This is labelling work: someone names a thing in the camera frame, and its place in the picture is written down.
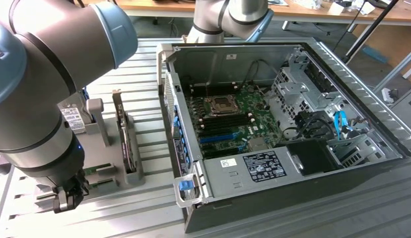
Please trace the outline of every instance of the sticker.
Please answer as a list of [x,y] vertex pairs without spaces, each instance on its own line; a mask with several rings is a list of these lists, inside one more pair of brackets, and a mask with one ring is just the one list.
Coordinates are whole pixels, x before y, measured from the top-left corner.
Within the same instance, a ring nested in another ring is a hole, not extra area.
[[73,130],[85,129],[85,123],[78,108],[64,108],[62,109],[62,114]]
[[244,156],[244,162],[254,182],[287,176],[275,151]]
[[237,59],[237,55],[226,55],[226,60],[236,60]]
[[220,161],[221,163],[221,167],[222,168],[226,168],[226,167],[230,167],[230,166],[236,166],[237,165],[237,161],[234,158],[229,159],[229,160],[221,160]]

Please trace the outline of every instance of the robotic arm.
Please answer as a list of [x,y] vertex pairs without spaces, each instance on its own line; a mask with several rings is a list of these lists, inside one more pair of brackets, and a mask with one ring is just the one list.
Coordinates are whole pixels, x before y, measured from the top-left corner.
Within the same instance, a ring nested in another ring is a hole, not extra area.
[[87,193],[85,152],[58,103],[135,51],[131,21],[114,4],[0,0],[0,155],[54,188],[55,212]]
[[221,43],[224,31],[257,42],[273,14],[268,0],[197,0],[186,43]]

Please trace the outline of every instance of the blue pcie slot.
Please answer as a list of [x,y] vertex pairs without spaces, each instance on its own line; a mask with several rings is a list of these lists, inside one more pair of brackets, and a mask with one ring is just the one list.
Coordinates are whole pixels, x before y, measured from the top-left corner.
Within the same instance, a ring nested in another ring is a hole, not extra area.
[[228,135],[217,135],[213,137],[200,138],[200,144],[224,141],[224,140],[233,140],[237,138],[238,133],[232,133]]

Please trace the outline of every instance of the wooden table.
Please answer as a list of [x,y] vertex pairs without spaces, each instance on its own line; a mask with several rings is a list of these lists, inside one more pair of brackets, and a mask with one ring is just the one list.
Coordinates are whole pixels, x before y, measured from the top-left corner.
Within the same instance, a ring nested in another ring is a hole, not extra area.
[[[85,3],[95,3],[102,0],[85,0]],[[178,3],[173,0],[117,0],[118,5],[131,16],[157,16],[157,17],[194,17],[196,4],[186,1]],[[275,6],[273,20],[276,21],[301,21],[301,22],[329,22],[329,23],[351,23],[355,12],[347,12],[341,15],[328,14],[331,3],[323,2],[319,10],[311,10],[296,4],[292,0],[287,0],[289,6]],[[368,15],[359,15],[356,24],[371,24],[383,12],[375,9]],[[383,25],[406,25],[411,26],[411,5],[402,0],[388,13]]]

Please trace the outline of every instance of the motherboard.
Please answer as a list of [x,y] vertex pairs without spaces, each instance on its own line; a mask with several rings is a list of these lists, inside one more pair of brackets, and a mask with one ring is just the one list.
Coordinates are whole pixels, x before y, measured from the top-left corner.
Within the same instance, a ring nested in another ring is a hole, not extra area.
[[265,150],[283,140],[260,87],[233,85],[224,92],[192,87],[186,98],[205,159]]

